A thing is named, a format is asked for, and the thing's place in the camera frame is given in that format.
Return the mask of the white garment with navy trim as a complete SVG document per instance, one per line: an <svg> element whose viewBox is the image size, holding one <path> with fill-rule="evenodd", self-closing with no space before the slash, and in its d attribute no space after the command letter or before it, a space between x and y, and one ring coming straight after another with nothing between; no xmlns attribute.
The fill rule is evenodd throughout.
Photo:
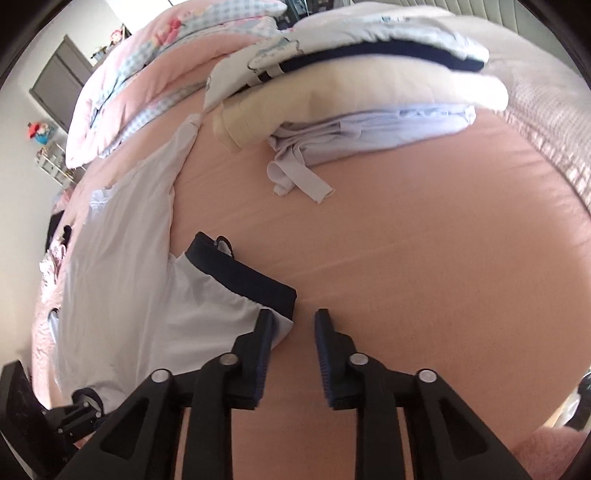
<svg viewBox="0 0 591 480"><path fill-rule="evenodd" d="M294 288L235 259L228 239L198 233L169 251L173 184L200 127L171 139L113 186L95 190L68 262L54 368L65 395L90 388L116 409L153 371L182 374L228 352L267 309L273 341L294 324Z"/></svg>

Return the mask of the pink patterned small garment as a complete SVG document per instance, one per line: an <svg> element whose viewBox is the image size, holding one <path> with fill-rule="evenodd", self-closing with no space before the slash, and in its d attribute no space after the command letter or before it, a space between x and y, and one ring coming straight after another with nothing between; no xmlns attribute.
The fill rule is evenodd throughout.
<svg viewBox="0 0 591 480"><path fill-rule="evenodd" d="M57 282L61 266L68 250L71 234L71 226L65 225L62 233L50 242L48 249L39 263L39 270L44 283L49 284Z"/></svg>

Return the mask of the pink bed sheet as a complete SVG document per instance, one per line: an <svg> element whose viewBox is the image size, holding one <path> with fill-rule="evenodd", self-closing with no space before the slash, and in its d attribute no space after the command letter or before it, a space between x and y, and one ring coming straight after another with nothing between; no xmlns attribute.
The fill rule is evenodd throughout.
<svg viewBox="0 0 591 480"><path fill-rule="evenodd" d="M197 232L297 290L263 403L233 420L239 479L349 479L355 416L330 410L315 311L388 367L431 368L509 447L590 364L590 217L520 134L483 111L464 132L322 165L317 204L276 196L273 151L237 154L202 123L175 184L170 248Z"/></svg>

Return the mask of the red blue plush toy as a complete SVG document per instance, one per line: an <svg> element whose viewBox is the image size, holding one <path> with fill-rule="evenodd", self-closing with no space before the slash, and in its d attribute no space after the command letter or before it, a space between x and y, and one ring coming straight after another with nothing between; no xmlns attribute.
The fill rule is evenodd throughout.
<svg viewBox="0 0 591 480"><path fill-rule="evenodd" d="M43 122L30 122L28 124L28 137L40 145L46 145L52 138L55 127Z"/></svg>

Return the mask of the lavender folded garment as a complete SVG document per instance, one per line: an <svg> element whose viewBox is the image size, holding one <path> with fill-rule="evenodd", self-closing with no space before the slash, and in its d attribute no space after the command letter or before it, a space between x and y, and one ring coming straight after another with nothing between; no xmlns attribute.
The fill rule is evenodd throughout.
<svg viewBox="0 0 591 480"><path fill-rule="evenodd" d="M472 105L440 104L346 114L311 124L286 123L270 135L274 159L266 174L277 196L298 189L321 204L334 188L312 172L315 166L454 135L476 118Z"/></svg>

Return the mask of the cream folded garment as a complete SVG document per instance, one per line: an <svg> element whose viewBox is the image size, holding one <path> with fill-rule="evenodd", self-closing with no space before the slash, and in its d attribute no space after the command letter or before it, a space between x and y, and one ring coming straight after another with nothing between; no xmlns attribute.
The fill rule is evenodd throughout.
<svg viewBox="0 0 591 480"><path fill-rule="evenodd" d="M360 56L315 63L247 89L222 102L212 125L215 137L236 153L266 140L284 123L416 106L503 111L508 102L506 86L492 75L408 57Z"/></svg>

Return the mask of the grey door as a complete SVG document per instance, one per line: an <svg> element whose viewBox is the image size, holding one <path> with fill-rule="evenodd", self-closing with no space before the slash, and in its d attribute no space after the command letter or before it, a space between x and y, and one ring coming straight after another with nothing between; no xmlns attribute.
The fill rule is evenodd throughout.
<svg viewBox="0 0 591 480"><path fill-rule="evenodd" d="M78 97L92 73L90 61L65 35L29 93L49 117L68 133Z"/></svg>

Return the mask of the pink checkered folded quilt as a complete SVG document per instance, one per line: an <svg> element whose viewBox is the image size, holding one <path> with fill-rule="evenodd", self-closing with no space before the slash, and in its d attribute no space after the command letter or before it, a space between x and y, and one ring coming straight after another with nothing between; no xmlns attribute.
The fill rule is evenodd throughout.
<svg viewBox="0 0 591 480"><path fill-rule="evenodd" d="M201 87L225 55L276 35L281 1L186 1L116 46L85 83L67 134L69 168L108 156L144 111Z"/></svg>

